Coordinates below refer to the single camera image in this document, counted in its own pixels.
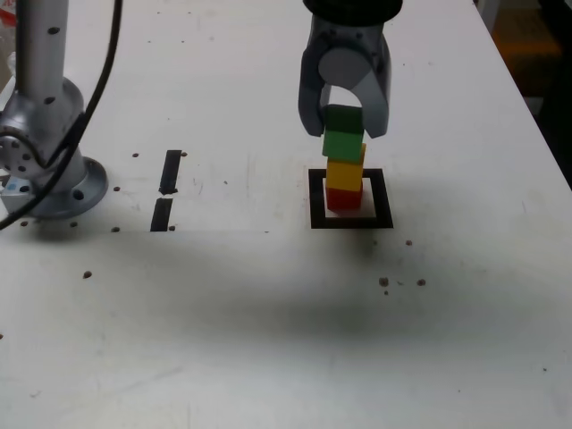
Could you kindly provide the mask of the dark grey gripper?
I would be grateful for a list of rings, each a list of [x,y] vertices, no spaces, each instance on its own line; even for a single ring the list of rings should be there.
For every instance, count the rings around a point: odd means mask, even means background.
[[[328,42],[315,42],[325,36]],[[364,50],[365,55],[346,43]],[[362,108],[362,124],[370,138],[388,130],[391,99],[391,54],[383,35],[383,25],[344,26],[312,17],[307,48],[301,58],[299,78],[299,118],[310,136],[324,132],[322,94],[326,84],[352,93]]]

